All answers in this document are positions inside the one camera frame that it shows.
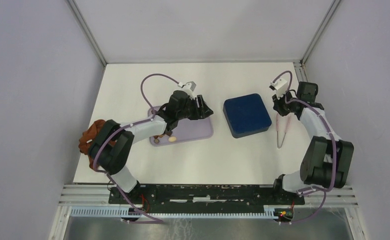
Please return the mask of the pink tongs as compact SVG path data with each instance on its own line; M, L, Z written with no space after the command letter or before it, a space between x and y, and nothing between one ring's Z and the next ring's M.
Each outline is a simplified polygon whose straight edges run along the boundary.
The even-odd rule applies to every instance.
M286 125L283 129L281 129L281 124L283 123L283 120L286 121ZM279 114L276 115L276 144L277 149L281 149L285 138L287 135L287 132L289 130L289 126L291 124L291 116L282 117Z

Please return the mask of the blue tin lid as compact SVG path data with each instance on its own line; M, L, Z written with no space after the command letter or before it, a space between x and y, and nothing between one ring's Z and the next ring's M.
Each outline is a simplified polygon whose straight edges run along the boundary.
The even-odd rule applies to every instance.
M265 132L272 125L264 101L257 93L225 100L223 113L235 139Z

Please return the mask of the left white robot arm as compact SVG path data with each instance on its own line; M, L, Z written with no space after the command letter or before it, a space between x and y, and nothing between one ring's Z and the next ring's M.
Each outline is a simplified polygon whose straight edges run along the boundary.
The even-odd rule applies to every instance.
M128 204L139 200L139 181L126 166L132 146L144 139L171 132L181 120L197 121L213 115L201 95L191 97L176 90L169 101L148 118L126 125L108 120L90 143L87 155L92 167L106 176L121 189L121 197Z

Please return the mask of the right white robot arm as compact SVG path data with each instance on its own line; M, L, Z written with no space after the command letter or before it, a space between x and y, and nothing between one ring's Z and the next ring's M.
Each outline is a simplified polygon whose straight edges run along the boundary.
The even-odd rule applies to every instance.
M342 140L334 132L324 107L316 102L318 85L301 82L296 91L288 87L289 82L282 78L271 82L270 89L275 91L273 109L282 117L294 114L307 130L311 141L299 171L281 175L281 185L272 189L272 199L278 204L286 203L292 193L306 196L317 191L330 192L343 188L354 153L353 144Z

